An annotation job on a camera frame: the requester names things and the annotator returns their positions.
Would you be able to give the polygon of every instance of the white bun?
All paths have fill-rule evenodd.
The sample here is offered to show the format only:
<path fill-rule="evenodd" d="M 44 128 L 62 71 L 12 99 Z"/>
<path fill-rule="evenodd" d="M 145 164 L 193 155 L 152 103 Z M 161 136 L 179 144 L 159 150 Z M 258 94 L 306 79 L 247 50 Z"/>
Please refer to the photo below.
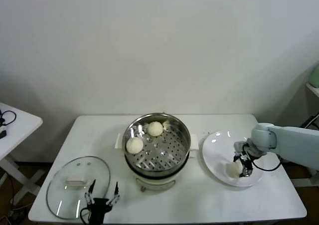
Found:
<path fill-rule="evenodd" d="M 160 122 L 151 122 L 149 124 L 149 127 L 148 127 L 148 134 L 153 136 L 153 137 L 156 137 L 156 136 L 159 136 L 161 135 L 163 132 L 163 126 L 161 125 Z"/>
<path fill-rule="evenodd" d="M 138 154 L 144 146 L 143 140 L 140 138 L 130 138 L 126 142 L 126 149 L 130 154 Z"/>

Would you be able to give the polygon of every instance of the white table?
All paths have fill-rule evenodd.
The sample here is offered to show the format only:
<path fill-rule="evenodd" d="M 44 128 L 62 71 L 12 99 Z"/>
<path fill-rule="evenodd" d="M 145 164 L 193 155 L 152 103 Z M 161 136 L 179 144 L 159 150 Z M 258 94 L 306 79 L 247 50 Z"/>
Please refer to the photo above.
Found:
<path fill-rule="evenodd" d="M 202 140 L 214 131 L 236 131 L 249 137 L 257 123 L 252 115 L 178 115 L 190 133 Z M 274 221 L 305 217 L 307 211 L 282 166 L 265 173 L 250 188 L 236 188 L 215 178 L 204 166 L 200 153 L 187 161 L 182 179 L 164 192 L 142 193 L 127 166 L 123 151 L 115 149 L 118 133 L 137 116 L 80 116 L 75 121 L 28 215 L 34 222 L 81 223 L 62 220 L 46 206 L 46 190 L 53 175 L 72 159 L 92 155 L 110 167 L 111 198 L 116 181 L 120 201 L 105 215 L 104 223 L 231 223 Z M 275 154 L 264 157 L 265 168 L 279 162 Z"/>
<path fill-rule="evenodd" d="M 40 187 L 34 183 L 44 174 L 44 171 L 38 170 L 29 180 L 18 170 L 18 165 L 9 156 L 9 153 L 42 124 L 42 119 L 2 103 L 0 103 L 0 110 L 1 112 L 11 110 L 16 113 L 16 120 L 7 126 L 6 136 L 0 139 L 0 167 L 23 184 L 23 188 L 14 196 L 13 202 L 16 205 L 27 192 L 38 194 Z M 6 113 L 3 118 L 8 123 L 14 118 L 14 115 Z M 0 179 L 0 186 L 5 179 L 6 174 Z"/>

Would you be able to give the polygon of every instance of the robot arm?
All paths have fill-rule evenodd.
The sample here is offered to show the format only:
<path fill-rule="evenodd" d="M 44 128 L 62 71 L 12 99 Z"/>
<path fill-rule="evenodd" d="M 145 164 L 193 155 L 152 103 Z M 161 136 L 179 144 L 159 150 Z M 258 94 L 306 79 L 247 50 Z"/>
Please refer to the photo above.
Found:
<path fill-rule="evenodd" d="M 236 142 L 234 148 L 234 162 L 240 159 L 243 165 L 240 177 L 250 176 L 251 163 L 267 152 L 319 170 L 319 131 L 316 130 L 259 123 L 252 130 L 251 138 L 246 142 Z"/>

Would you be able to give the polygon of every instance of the table leg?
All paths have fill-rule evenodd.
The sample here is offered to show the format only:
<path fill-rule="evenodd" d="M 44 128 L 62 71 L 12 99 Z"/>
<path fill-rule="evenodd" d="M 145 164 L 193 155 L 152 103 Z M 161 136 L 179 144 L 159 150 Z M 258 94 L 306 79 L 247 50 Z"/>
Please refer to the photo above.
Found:
<path fill-rule="evenodd" d="M 7 155 L 8 161 L 17 169 L 19 166 L 13 161 L 13 159 L 11 158 L 10 155 Z M 0 179 L 0 187 L 3 185 L 3 183 L 5 182 L 5 180 L 7 179 L 8 174 L 4 173 L 3 176 Z"/>
<path fill-rule="evenodd" d="M 35 182 L 44 174 L 43 170 L 38 170 L 29 180 L 17 169 L 16 163 L 8 157 L 5 157 L 0 161 L 0 167 L 2 167 L 8 174 L 23 184 L 23 188 L 14 196 L 13 205 L 16 205 L 27 192 L 30 192 L 34 195 L 38 194 L 40 187 L 36 185 Z"/>

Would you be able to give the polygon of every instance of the cable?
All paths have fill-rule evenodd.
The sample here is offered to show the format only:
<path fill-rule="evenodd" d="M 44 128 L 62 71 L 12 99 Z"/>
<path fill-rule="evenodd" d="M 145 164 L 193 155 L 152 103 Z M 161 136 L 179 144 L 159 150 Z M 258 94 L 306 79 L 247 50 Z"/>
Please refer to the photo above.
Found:
<path fill-rule="evenodd" d="M 8 175 L 8 178 L 10 180 L 10 183 L 11 183 L 11 189 L 12 189 L 12 204 L 11 204 L 11 210 L 13 209 L 13 204 L 14 204 L 14 187 L 13 187 L 13 181 L 12 181 L 12 178 L 11 176 L 7 173 Z"/>
<path fill-rule="evenodd" d="M 20 209 L 23 209 L 23 208 L 26 208 L 30 205 L 32 205 L 33 203 L 30 203 L 30 204 L 27 204 L 27 205 L 24 205 L 23 207 L 19 207 L 19 208 L 16 208 L 16 209 L 12 209 L 12 211 L 17 211 L 17 210 L 20 210 Z"/>
<path fill-rule="evenodd" d="M 84 221 L 84 219 L 83 219 L 83 217 L 82 217 L 82 212 L 83 212 L 84 210 L 88 210 L 88 208 L 82 208 L 82 209 L 81 209 L 81 211 L 80 211 L 80 219 L 81 219 L 82 223 L 84 223 L 85 225 L 88 225 L 88 224 Z"/>
<path fill-rule="evenodd" d="M 8 222 L 10 225 L 12 225 L 11 222 L 10 222 L 10 220 L 9 220 L 9 218 L 8 218 L 7 216 L 4 216 L 4 217 L 6 218 L 7 222 Z"/>
<path fill-rule="evenodd" d="M 258 166 L 255 164 L 255 162 L 250 158 L 249 153 L 246 152 L 246 150 L 245 150 L 245 147 L 246 147 L 246 146 L 248 146 L 248 145 L 244 145 L 244 146 L 243 146 L 243 151 L 248 155 L 249 160 L 252 162 L 252 164 L 253 164 L 257 169 L 260 169 L 260 170 L 265 171 L 265 172 L 272 172 L 272 171 L 276 170 L 277 168 L 279 168 L 279 166 L 281 165 L 281 161 L 280 161 L 279 164 L 278 164 L 275 168 L 273 168 L 273 169 L 263 169 L 263 168 L 258 167 Z"/>
<path fill-rule="evenodd" d="M 14 114 L 14 119 L 13 119 L 12 121 L 10 121 L 9 123 L 3 124 L 3 125 L 9 125 L 9 124 L 13 123 L 13 122 L 15 121 L 15 119 L 16 119 L 16 113 L 14 113 L 14 112 L 11 111 L 11 110 L 4 111 L 4 112 L 0 115 L 0 119 L 3 117 L 3 115 L 4 115 L 5 113 L 8 113 L 8 112 Z"/>
<path fill-rule="evenodd" d="M 305 126 L 305 129 L 310 125 L 312 124 L 317 118 L 319 117 L 319 113 L 315 115 L 315 117 L 309 121 L 309 123 Z"/>

